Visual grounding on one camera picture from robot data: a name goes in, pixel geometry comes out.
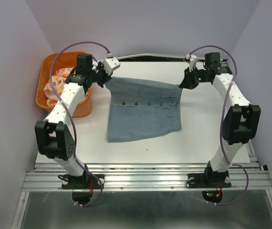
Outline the blue denim skirt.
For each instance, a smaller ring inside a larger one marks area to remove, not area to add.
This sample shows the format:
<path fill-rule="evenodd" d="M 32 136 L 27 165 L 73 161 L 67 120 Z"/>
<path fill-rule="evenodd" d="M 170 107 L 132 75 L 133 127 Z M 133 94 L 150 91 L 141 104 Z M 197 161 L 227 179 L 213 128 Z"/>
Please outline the blue denim skirt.
<path fill-rule="evenodd" d="M 131 142 L 180 131 L 180 99 L 177 84 L 113 77 L 105 84 L 111 93 L 108 142 Z"/>

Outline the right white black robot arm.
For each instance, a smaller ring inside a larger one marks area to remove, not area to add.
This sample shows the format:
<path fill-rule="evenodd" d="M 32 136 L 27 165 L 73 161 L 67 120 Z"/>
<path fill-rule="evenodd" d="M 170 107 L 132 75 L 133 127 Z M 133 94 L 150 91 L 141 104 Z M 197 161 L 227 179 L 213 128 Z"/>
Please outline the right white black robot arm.
<path fill-rule="evenodd" d="M 207 163 L 203 173 L 188 174 L 188 188 L 231 187 L 229 168 L 238 151 L 256 135 L 261 108 L 245 98 L 226 60 L 220 53 L 205 54 L 203 69 L 198 69 L 199 59 L 192 54 L 185 56 L 189 64 L 180 84 L 183 89 L 195 89 L 200 83 L 211 83 L 223 99 L 220 123 L 220 146 Z"/>

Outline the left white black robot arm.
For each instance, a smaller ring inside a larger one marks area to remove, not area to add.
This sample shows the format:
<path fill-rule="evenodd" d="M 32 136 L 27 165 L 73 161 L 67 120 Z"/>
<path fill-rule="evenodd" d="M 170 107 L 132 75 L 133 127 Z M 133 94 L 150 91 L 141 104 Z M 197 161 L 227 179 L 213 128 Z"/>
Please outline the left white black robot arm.
<path fill-rule="evenodd" d="M 59 176 L 63 189 L 91 185 L 94 176 L 76 156 L 76 132 L 70 132 L 68 125 L 73 124 L 72 115 L 92 84 L 103 87 L 119 67 L 120 62 L 111 53 L 97 65 L 93 64 L 91 54 L 78 54 L 76 65 L 70 69 L 64 81 L 63 92 L 55 93 L 58 100 L 54 108 L 44 120 L 35 124 L 39 153 L 54 160 L 66 171 L 65 175 Z"/>

